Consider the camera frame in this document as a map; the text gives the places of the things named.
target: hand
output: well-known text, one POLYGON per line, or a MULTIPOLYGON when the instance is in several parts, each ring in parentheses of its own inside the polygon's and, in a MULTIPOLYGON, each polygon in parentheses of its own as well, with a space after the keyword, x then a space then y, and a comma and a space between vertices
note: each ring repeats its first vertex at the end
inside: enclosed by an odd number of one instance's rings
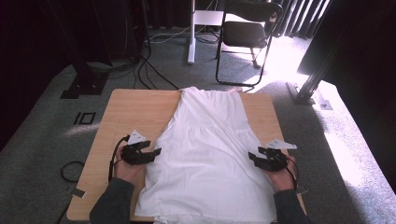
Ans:
MULTIPOLYGON (((295 176, 293 169, 295 159, 292 156, 287 156, 287 157, 288 157, 288 169, 295 176)), ((271 181, 273 182, 275 192, 280 192, 282 190, 287 190, 287 189, 294 189, 293 177, 289 174, 289 172, 285 168, 277 172, 270 172, 265 170, 264 172, 268 175, 268 177, 270 177, 271 181)))
POLYGON ((119 162, 115 164, 114 176, 135 185, 134 182, 136 181, 137 175, 146 165, 131 165, 128 162, 121 160, 122 148, 123 147, 119 147, 116 152, 116 160, 119 162))

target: black cable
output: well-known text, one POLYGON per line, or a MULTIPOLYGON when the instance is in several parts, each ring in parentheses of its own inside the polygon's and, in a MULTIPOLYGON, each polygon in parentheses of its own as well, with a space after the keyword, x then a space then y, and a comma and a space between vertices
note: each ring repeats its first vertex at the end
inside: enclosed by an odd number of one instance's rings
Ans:
POLYGON ((133 89, 135 89, 136 87, 136 81, 137 81, 137 75, 136 75, 136 68, 134 69, 134 85, 133 85, 133 89))
MULTIPOLYGON (((69 183, 77 183, 77 182, 78 182, 78 179, 77 179, 77 180, 73 180, 73 179, 70 179, 70 178, 66 177, 66 176, 64 175, 64 170, 65 170, 69 165, 75 164, 75 163, 76 163, 76 164, 82 165, 82 167, 84 167, 84 165, 85 165, 82 161, 70 161, 70 162, 68 162, 67 164, 65 164, 65 165, 61 168, 61 177, 62 177, 62 179, 65 180, 65 181, 67 181, 67 182, 69 182, 69 183)), ((57 224, 61 223, 62 218, 64 217, 64 214, 66 213, 67 209, 69 208, 69 205, 70 205, 70 203, 69 203, 69 204, 66 206, 66 208, 62 211, 62 214, 59 216, 58 221, 56 222, 57 224)))
POLYGON ((142 70, 143 65, 146 63, 146 61, 142 62, 142 64, 140 64, 139 70, 137 71, 137 76, 139 77, 139 81, 149 90, 151 90, 151 88, 143 81, 142 79, 142 75, 140 73, 140 71, 142 70))
POLYGON ((294 163, 296 180, 298 181, 298 179, 300 178, 300 170, 298 169, 298 166, 295 161, 292 161, 291 159, 288 159, 288 161, 291 161, 294 163))
POLYGON ((110 180, 113 178, 113 171, 114 171, 114 158, 116 158, 116 153, 117 153, 117 149, 119 149, 119 146, 121 144, 122 141, 128 141, 129 140, 130 135, 126 135, 125 137, 121 138, 120 141, 117 143, 116 147, 114 148, 114 152, 113 152, 113 156, 111 157, 111 161, 110 161, 110 165, 108 167, 108 182, 110 182, 110 180))
POLYGON ((158 74, 158 76, 160 76, 161 78, 163 78, 165 81, 167 81, 169 84, 171 84, 173 87, 175 87, 177 90, 180 90, 180 88, 178 86, 176 86, 173 82, 171 82, 170 80, 168 80, 166 77, 164 77, 159 71, 157 71, 157 69, 155 69, 155 67, 145 58, 142 56, 142 59, 145 61, 145 63, 148 63, 148 65, 158 74))
POLYGON ((297 190, 297 177, 293 175, 293 173, 291 172, 291 170, 288 168, 287 164, 284 164, 280 158, 278 158, 277 156, 274 156, 275 159, 277 159, 277 161, 283 165, 283 167, 286 169, 286 171, 290 174, 291 180, 293 181, 293 186, 294 186, 294 190, 297 190))
POLYGON ((117 160, 116 162, 113 163, 113 165, 117 164, 119 161, 122 161, 122 159, 117 160))
POLYGON ((113 72, 122 72, 125 70, 130 69, 131 67, 134 67, 134 65, 138 62, 136 59, 131 59, 128 63, 124 63, 118 66, 112 66, 109 68, 101 68, 101 67, 96 67, 93 65, 89 65, 89 67, 92 69, 92 71, 95 72, 106 72, 106 73, 113 73, 113 72))
POLYGON ((107 80, 115 80, 115 79, 119 79, 119 78, 122 78, 122 77, 126 77, 126 76, 128 76, 129 74, 131 74, 133 71, 134 71, 134 70, 128 71, 128 72, 126 72, 126 73, 120 75, 119 77, 108 77, 107 80))
POLYGON ((145 64, 145 68, 146 68, 146 77, 148 78, 149 83, 151 83, 151 85, 155 88, 155 90, 158 90, 158 88, 155 86, 155 84, 151 81, 151 78, 149 77, 149 70, 146 64, 145 64))
POLYGON ((73 179, 70 179, 70 178, 66 177, 66 176, 64 175, 64 169, 65 169, 66 167, 68 167, 69 165, 75 164, 75 163, 80 164, 82 167, 84 167, 84 163, 81 162, 81 161, 70 161, 69 163, 67 163, 66 165, 64 165, 64 166, 62 167, 62 169, 61 169, 61 177, 62 177, 62 179, 65 180, 65 181, 67 181, 67 182, 69 182, 69 183, 77 183, 77 182, 78 182, 78 179, 77 179, 77 180, 73 180, 73 179))
POLYGON ((215 40, 208 40, 198 36, 195 36, 195 39, 204 44, 216 44, 219 42, 219 35, 211 32, 211 33, 200 33, 198 35, 213 35, 216 39, 215 40))
POLYGON ((66 214, 67 209, 69 208, 70 203, 66 206, 66 208, 62 211, 61 216, 58 218, 58 221, 56 222, 57 224, 61 223, 62 218, 64 217, 64 214, 66 214))

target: stand base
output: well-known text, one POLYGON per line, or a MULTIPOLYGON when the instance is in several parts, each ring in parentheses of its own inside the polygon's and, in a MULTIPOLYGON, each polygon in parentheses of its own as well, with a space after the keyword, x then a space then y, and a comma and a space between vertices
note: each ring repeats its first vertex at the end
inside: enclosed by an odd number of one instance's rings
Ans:
POLYGON ((297 84, 287 83, 293 101, 297 105, 319 105, 322 110, 332 110, 332 106, 328 100, 325 100, 319 90, 316 90, 313 97, 303 100, 299 96, 300 87, 297 84))
POLYGON ((187 60, 188 64, 194 64, 195 61, 195 38, 191 38, 190 40, 190 48, 189 48, 189 59, 187 60))
POLYGON ((106 85, 108 73, 94 73, 95 79, 92 84, 81 86, 79 85, 79 76, 77 75, 68 91, 64 91, 61 99, 78 99, 80 95, 100 95, 106 85))

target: cable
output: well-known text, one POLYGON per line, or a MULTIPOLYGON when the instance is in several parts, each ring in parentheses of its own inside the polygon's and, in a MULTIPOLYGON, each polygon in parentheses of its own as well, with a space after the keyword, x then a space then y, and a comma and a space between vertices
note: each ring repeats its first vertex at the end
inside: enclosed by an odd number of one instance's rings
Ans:
POLYGON ((286 169, 286 171, 290 174, 291 180, 293 181, 293 186, 294 186, 294 190, 297 190, 297 176, 294 176, 293 173, 291 172, 291 170, 288 168, 287 164, 284 164, 280 158, 278 158, 277 156, 274 156, 274 158, 283 165, 283 167, 286 169))
POLYGON ((119 163, 119 161, 122 161, 122 159, 117 160, 116 162, 113 163, 113 165, 119 163))
POLYGON ((124 19, 125 19, 125 44, 124 44, 124 48, 122 50, 121 58, 123 58, 123 55, 124 55, 125 50, 126 50, 126 47, 128 46, 128 32, 129 32, 129 30, 128 30, 128 19, 127 19, 127 16, 125 14, 125 5, 124 4, 125 4, 125 2, 122 1, 121 5, 122 5, 122 11, 123 11, 124 19))
POLYGON ((119 78, 122 78, 122 77, 126 77, 126 76, 128 76, 131 72, 133 72, 134 70, 131 70, 131 71, 128 71, 128 72, 126 72, 126 73, 124 73, 124 74, 122 74, 122 75, 120 75, 120 76, 118 76, 118 77, 108 77, 107 79, 108 80, 115 80, 115 79, 119 79, 119 78))
POLYGON ((105 37, 105 32, 103 32, 103 25, 102 25, 102 23, 100 22, 100 19, 99 19, 99 15, 98 15, 98 12, 97 12, 97 10, 96 10, 96 6, 95 6, 95 3, 93 2, 93 0, 91 0, 91 4, 92 4, 92 6, 93 6, 93 11, 95 12, 95 17, 96 17, 96 20, 98 21, 98 23, 99 23, 99 30, 100 30, 100 33, 101 33, 101 35, 102 35, 102 38, 104 38, 105 37))
POLYGON ((145 63, 146 63, 146 61, 144 61, 144 62, 142 62, 142 64, 140 64, 139 70, 137 70, 137 77, 139 78, 139 81, 140 81, 147 89, 151 90, 151 87, 148 86, 148 84, 146 84, 146 83, 143 81, 142 76, 141 76, 141 73, 140 73, 140 71, 142 70, 142 67, 143 67, 143 65, 144 65, 145 63))
POLYGON ((66 213, 67 209, 69 208, 70 203, 66 206, 66 208, 62 211, 61 216, 58 218, 58 221, 56 222, 57 224, 61 223, 62 218, 64 217, 64 214, 66 213))
POLYGON ((195 39, 197 39, 199 42, 204 43, 204 44, 216 44, 219 42, 219 35, 215 33, 200 33, 198 35, 213 35, 216 37, 216 40, 207 40, 201 37, 196 36, 195 39))
POLYGON ((66 177, 66 176, 64 175, 64 169, 66 169, 66 167, 68 167, 69 165, 72 165, 72 164, 75 164, 75 163, 76 163, 76 164, 80 164, 82 167, 84 167, 84 163, 81 162, 81 161, 70 161, 69 163, 67 163, 66 165, 64 165, 64 166, 62 167, 62 169, 61 169, 61 177, 62 177, 62 179, 65 180, 65 181, 67 181, 67 182, 69 182, 69 183, 77 183, 77 182, 78 182, 78 179, 74 180, 74 179, 70 179, 70 178, 66 177))
POLYGON ((145 63, 145 68, 146 68, 146 77, 148 78, 149 83, 151 83, 151 85, 154 87, 155 90, 158 90, 158 88, 154 85, 154 83, 151 81, 151 78, 149 77, 149 70, 146 63, 145 63))
POLYGON ((110 183, 110 180, 113 178, 113 171, 114 171, 114 158, 116 158, 116 153, 117 153, 117 149, 119 149, 119 146, 121 144, 122 141, 128 141, 129 137, 131 135, 126 135, 125 137, 121 138, 120 141, 117 143, 116 147, 114 148, 114 152, 113 152, 113 156, 111 157, 111 161, 110 161, 110 165, 108 167, 108 183, 110 183))
POLYGON ((112 73, 112 72, 121 72, 130 69, 131 67, 134 67, 139 61, 136 58, 131 58, 129 62, 121 64, 119 66, 112 66, 109 68, 101 68, 101 67, 96 67, 93 65, 89 65, 89 67, 95 71, 95 72, 106 72, 106 73, 112 73))
MULTIPOLYGON (((215 1, 215 0, 212 0, 212 1, 209 3, 209 5, 206 7, 205 11, 208 11, 208 10, 209 10, 210 6, 212 6, 212 4, 213 4, 214 1, 215 1)), ((214 10, 217 9, 218 3, 219 3, 219 0, 216 0, 216 4, 215 4, 215 7, 214 7, 214 10)), ((157 34, 157 35, 155 35, 155 36, 152 36, 152 37, 150 38, 150 40, 153 39, 153 38, 155 38, 155 37, 157 37, 157 36, 160 36, 160 35, 171 35, 171 36, 168 37, 167 39, 163 40, 163 41, 160 41, 160 42, 151 42, 151 43, 153 43, 153 44, 162 44, 162 43, 165 43, 166 41, 168 41, 168 40, 170 40, 170 39, 172 39, 172 38, 174 38, 174 37, 176 37, 176 36, 178 36, 178 35, 183 35, 183 33, 186 32, 186 30, 188 30, 189 28, 191 28, 191 27, 189 26, 189 27, 185 28, 184 30, 182 30, 181 32, 179 32, 179 33, 177 33, 177 34, 157 34)), ((200 33, 201 31, 203 31, 205 28, 206 28, 206 25, 205 25, 204 28, 202 28, 201 30, 195 32, 195 34, 199 34, 199 33, 200 33)))
POLYGON ((136 67, 134 68, 134 85, 132 86, 133 89, 136 87, 137 75, 136 75, 136 67))
POLYGON ((295 161, 292 161, 291 159, 288 159, 288 161, 291 161, 294 163, 296 180, 298 180, 300 178, 300 170, 298 169, 297 164, 295 163, 295 161))
POLYGON ((154 69, 154 71, 158 74, 158 76, 160 76, 161 78, 163 78, 165 81, 167 81, 169 84, 171 84, 173 87, 175 87, 177 90, 180 90, 180 88, 178 86, 176 86, 173 82, 171 82, 170 80, 168 80, 166 77, 164 77, 159 71, 157 71, 157 69, 155 69, 155 67, 145 58, 142 57, 142 59, 148 63, 148 65, 150 65, 150 67, 152 69, 154 69))

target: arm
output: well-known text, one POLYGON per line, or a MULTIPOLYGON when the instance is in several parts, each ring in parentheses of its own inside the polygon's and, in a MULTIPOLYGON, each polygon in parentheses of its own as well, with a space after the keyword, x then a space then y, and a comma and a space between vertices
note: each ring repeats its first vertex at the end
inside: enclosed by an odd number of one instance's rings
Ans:
POLYGON ((133 191, 131 183, 113 178, 90 212, 91 223, 129 224, 133 191))
POLYGON ((144 165, 130 165, 120 161, 122 147, 117 150, 115 163, 115 178, 108 184, 106 191, 90 212, 90 221, 97 223, 125 223, 129 224, 131 199, 134 182, 144 165))
MULTIPOLYGON (((289 170, 294 174, 294 162, 288 162, 289 170)), ((273 182, 276 206, 276 218, 280 224, 305 224, 313 223, 304 213, 300 202, 297 199, 297 194, 294 190, 293 181, 286 169, 278 172, 264 171, 273 182)))

